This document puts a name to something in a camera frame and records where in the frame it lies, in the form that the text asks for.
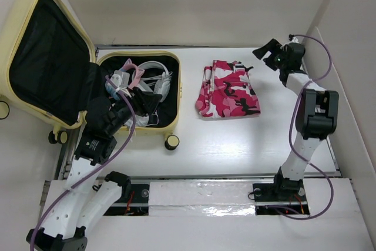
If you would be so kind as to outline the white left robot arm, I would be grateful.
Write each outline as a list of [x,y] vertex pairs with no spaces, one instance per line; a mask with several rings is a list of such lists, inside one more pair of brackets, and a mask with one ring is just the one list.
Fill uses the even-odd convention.
[[162,96],[135,87],[117,90],[120,100],[101,96],[88,103],[86,126],[75,150],[64,191],[47,208],[26,237],[31,250],[85,250],[88,233],[109,207],[129,199],[130,177],[119,172],[107,175],[89,200],[100,171],[117,153],[115,133],[136,116],[155,112]]

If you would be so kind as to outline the pink camouflage shorts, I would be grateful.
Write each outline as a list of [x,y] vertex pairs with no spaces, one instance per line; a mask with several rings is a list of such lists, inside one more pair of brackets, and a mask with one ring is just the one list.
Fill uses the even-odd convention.
[[260,115],[259,99],[250,82],[253,68],[218,59],[205,66],[195,104],[198,114],[211,119]]

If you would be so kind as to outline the white grey headphones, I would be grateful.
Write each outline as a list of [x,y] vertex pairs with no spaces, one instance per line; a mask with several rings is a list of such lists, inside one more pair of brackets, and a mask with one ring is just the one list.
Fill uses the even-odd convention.
[[160,103],[162,103],[169,94],[173,72],[169,71],[164,64],[158,61],[147,61],[141,63],[138,67],[144,70],[144,72],[148,69],[160,69],[162,71],[160,75],[141,77],[137,85],[141,91],[161,95]]

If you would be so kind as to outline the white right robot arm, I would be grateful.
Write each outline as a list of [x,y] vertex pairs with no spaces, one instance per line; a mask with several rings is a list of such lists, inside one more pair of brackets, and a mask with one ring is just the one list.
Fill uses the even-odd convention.
[[335,132],[339,94],[320,87],[301,68],[306,48],[292,36],[289,43],[271,39],[253,51],[274,71],[282,84],[297,95],[290,129],[296,131],[287,160],[279,167],[272,183],[255,183],[251,195],[257,202],[288,201],[303,189],[303,178],[315,150]]

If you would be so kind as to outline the yellow open suitcase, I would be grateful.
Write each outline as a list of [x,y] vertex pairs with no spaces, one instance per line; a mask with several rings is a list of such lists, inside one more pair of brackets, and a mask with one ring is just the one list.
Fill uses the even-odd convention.
[[159,103],[155,126],[142,133],[162,133],[167,149],[176,149],[173,133],[179,118],[180,61],[167,51],[113,51],[96,56],[93,42],[61,0],[16,0],[1,32],[1,95],[52,126],[51,144],[64,144],[68,130],[85,122],[88,103],[108,96],[106,77],[126,60],[139,66],[158,61],[173,72],[167,98]]

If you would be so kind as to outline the metal base rail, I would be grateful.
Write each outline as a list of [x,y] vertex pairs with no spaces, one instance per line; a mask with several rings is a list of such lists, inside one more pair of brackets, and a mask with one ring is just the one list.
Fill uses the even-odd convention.
[[252,180],[134,181],[130,192],[116,201],[107,216],[264,216],[306,217],[310,210],[304,192],[285,200],[265,202],[267,183]]

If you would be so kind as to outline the white towel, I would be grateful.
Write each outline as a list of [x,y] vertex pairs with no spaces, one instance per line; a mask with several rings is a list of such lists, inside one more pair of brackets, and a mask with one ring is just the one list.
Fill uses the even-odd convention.
[[157,115],[151,116],[139,116],[136,115],[136,127],[143,128],[147,126],[155,126],[159,123],[159,117]]

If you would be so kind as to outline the blue pink cat headphones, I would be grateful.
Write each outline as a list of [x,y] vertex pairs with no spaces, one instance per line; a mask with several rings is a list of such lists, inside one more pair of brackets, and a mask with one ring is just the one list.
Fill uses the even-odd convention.
[[133,89],[139,83],[140,78],[144,74],[144,70],[140,69],[137,65],[135,65],[130,58],[126,60],[124,65],[118,69],[119,71],[124,71],[130,74],[128,87],[126,89],[117,89],[116,94],[111,96],[112,98],[119,100],[120,97],[117,95],[118,90],[127,91],[129,89]]

